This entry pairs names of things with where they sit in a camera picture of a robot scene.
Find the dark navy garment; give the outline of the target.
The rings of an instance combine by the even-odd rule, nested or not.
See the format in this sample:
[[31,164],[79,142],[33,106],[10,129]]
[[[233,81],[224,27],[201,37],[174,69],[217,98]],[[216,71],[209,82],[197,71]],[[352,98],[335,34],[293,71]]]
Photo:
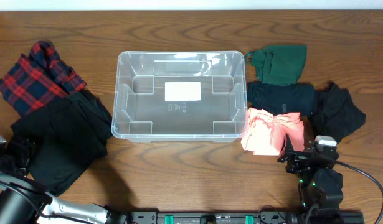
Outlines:
[[247,100],[253,108],[263,109],[273,115],[313,112],[315,88],[312,84],[272,85],[262,82],[247,83]]

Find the black pants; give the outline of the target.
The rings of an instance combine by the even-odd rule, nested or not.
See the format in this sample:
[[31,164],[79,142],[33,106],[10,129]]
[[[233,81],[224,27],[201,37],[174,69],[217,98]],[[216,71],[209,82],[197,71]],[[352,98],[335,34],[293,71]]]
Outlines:
[[29,171],[52,195],[63,194],[95,159],[105,157],[112,117],[88,90],[49,103],[12,124],[36,144]]

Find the red navy plaid shirt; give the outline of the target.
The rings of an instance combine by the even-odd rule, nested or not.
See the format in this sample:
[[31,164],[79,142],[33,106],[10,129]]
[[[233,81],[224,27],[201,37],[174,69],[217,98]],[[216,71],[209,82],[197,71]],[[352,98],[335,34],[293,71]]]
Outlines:
[[3,98],[20,116],[80,91],[87,83],[61,58],[53,43],[36,42],[0,78]]

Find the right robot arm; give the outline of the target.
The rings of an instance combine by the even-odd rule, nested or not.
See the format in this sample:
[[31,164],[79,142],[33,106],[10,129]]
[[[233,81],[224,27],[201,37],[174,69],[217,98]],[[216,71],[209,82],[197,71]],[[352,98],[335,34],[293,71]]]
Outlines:
[[298,195],[301,208],[285,216],[286,223],[318,223],[335,219],[343,200],[343,175],[333,170],[337,142],[329,136],[317,136],[309,151],[294,149],[289,135],[277,161],[286,163],[287,173],[299,179]]

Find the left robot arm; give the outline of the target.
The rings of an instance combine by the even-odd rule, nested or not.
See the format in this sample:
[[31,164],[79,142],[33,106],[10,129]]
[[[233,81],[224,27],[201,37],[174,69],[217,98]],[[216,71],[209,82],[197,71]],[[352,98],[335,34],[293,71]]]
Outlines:
[[26,177],[36,145],[0,137],[0,223],[130,223],[128,214],[58,199]]

